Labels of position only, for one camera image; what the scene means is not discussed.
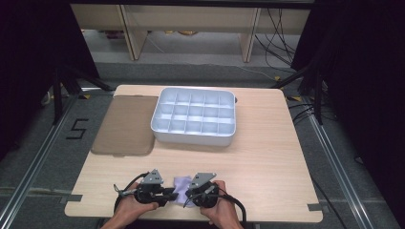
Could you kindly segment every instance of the white storage box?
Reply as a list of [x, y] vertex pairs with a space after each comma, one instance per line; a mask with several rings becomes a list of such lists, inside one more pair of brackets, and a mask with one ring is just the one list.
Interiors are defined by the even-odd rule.
[[219, 90], [165, 88], [151, 128], [158, 141], [227, 146], [236, 131], [235, 95]]

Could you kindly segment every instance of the table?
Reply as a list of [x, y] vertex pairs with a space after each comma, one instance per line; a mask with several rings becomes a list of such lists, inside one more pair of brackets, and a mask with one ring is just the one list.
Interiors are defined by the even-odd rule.
[[[159, 95], [163, 86], [121, 85], [116, 95]], [[228, 147], [198, 146], [156, 141], [149, 156], [98, 156], [89, 152], [65, 213], [70, 217], [113, 215], [117, 193], [135, 176], [158, 169], [164, 187], [174, 177], [198, 172], [217, 173], [228, 193], [246, 208], [247, 221], [319, 222], [322, 211], [310, 211], [319, 204], [312, 186], [288, 107], [280, 90], [218, 88], [233, 92], [237, 131]], [[207, 220], [198, 208], [167, 203], [142, 219]]]

